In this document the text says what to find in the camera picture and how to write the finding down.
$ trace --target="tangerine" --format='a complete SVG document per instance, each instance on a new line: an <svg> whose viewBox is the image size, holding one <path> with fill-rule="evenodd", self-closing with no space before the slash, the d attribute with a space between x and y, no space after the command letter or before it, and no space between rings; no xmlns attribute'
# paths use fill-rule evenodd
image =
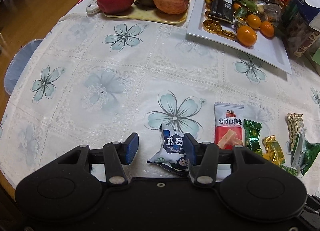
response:
<svg viewBox="0 0 320 231"><path fill-rule="evenodd" d="M257 34L249 26L243 25L237 30L237 39L242 45L251 47L257 41Z"/></svg>
<svg viewBox="0 0 320 231"><path fill-rule="evenodd" d="M275 35L275 28L271 22L264 21L260 26L260 32L264 36L271 38Z"/></svg>
<svg viewBox="0 0 320 231"><path fill-rule="evenodd" d="M234 11L238 10L238 9L241 8L241 7L242 7L242 5L239 4L239 3L234 3L234 4L233 4L233 10L234 10Z"/></svg>
<svg viewBox="0 0 320 231"><path fill-rule="evenodd" d="M259 18L258 16L254 15L254 14L250 14L250 15L248 15L248 17L247 17L247 24L248 24L251 28L257 30L257 29L259 29L260 26L261 26L261 20L260 20L260 18Z"/></svg>

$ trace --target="blue snack package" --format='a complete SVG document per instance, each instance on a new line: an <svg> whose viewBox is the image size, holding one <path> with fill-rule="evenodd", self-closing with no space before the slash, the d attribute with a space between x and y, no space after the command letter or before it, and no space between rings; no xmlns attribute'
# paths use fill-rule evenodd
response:
<svg viewBox="0 0 320 231"><path fill-rule="evenodd" d="M188 175L187 155L183 149L183 133L162 123L163 144L148 163L155 163L181 177Z"/></svg>

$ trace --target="yellow tray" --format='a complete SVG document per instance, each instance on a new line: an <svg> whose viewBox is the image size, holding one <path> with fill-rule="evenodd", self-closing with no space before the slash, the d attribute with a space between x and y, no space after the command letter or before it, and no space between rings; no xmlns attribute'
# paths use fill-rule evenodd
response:
<svg viewBox="0 0 320 231"><path fill-rule="evenodd" d="M111 18L124 18L124 19L134 19L134 20L143 20L143 21L151 21L158 22L164 24L179 24L183 23L188 14L188 9L182 14L166 14L160 11L158 8L149 8L145 6L137 6L132 4L132 6L117 15L106 15Z"/></svg>

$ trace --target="green leaf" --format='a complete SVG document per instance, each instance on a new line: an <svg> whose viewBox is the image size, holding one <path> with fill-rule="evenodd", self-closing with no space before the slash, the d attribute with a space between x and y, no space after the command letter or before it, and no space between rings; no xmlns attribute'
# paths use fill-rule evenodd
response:
<svg viewBox="0 0 320 231"><path fill-rule="evenodd" d="M247 16L247 8L244 6L239 7L235 12L235 16L245 18Z"/></svg>
<svg viewBox="0 0 320 231"><path fill-rule="evenodd" d="M241 3L243 6L246 6L246 3L245 3L244 0L235 0L235 2L239 2L239 3Z"/></svg>
<svg viewBox="0 0 320 231"><path fill-rule="evenodd" d="M257 14L258 8L253 1L245 0L245 5L248 8L248 11L250 11L253 14Z"/></svg>

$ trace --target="table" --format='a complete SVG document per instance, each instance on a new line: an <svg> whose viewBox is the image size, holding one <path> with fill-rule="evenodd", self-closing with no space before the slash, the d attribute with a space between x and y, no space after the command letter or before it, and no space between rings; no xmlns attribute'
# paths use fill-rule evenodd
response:
<svg viewBox="0 0 320 231"><path fill-rule="evenodd" d="M287 165L287 113L303 113L307 139L320 141L320 77L307 59L290 60L288 75L228 46L187 37L188 19L172 26L88 16L90 1L59 20L10 97L0 124L0 170L13 187L75 146L102 148L131 132L140 147L125 167L129 178L172 177L146 163L161 146L158 126L172 118L198 141L213 141L216 101L244 104L244 118L262 123L260 140L276 135ZM319 195L319 169L320 157L299 176L309 194ZM103 180L103 167L94 165L93 174Z"/></svg>

